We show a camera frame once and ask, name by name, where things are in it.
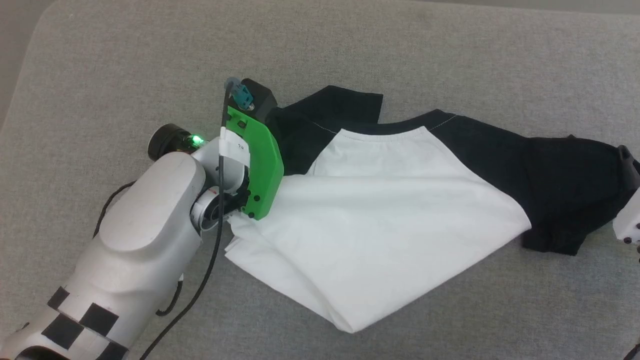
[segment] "green 3d-printed part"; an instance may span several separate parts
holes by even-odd
[[[249,169],[249,199],[242,212],[257,220],[271,209],[273,199],[284,175],[284,165],[278,143],[263,123],[228,107],[227,129],[241,136],[251,154]]]

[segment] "green led light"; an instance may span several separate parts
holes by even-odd
[[[204,139],[202,139],[198,135],[193,135],[191,139],[193,140],[193,143],[196,145],[200,145],[201,143],[204,143]]]

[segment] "black tape square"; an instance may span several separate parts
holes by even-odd
[[[60,287],[56,290],[56,293],[53,294],[51,299],[49,299],[49,301],[47,302],[47,305],[51,309],[58,310],[58,308],[60,307],[60,305],[62,305],[62,302],[65,301],[67,296],[69,296],[69,292],[67,292],[62,287]]]
[[[93,303],[80,319],[80,324],[102,336],[107,336],[116,320],[118,320],[118,315]]]
[[[107,348],[100,354],[96,360],[122,360],[127,353],[127,348],[120,344],[109,343]]]
[[[42,335],[60,347],[69,350],[71,344],[80,336],[82,330],[84,330],[82,325],[63,314],[59,314],[58,317],[42,331]]]

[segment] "checkered pattern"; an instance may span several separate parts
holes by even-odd
[[[118,315],[96,303],[82,306],[81,299],[70,296],[62,287],[47,305],[59,314],[42,331],[42,335],[67,350],[61,355],[70,359],[96,360],[122,360],[126,355],[126,347],[106,337]]]

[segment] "t-shirt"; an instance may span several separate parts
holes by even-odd
[[[267,217],[229,218],[236,237],[226,256],[343,331],[393,313],[532,226],[525,246],[575,253],[633,192],[607,144],[525,138],[440,110],[394,124],[351,111],[350,121],[336,110],[350,108],[349,90],[323,91],[268,124],[289,176]],[[380,97],[361,95],[360,106],[379,110]]]

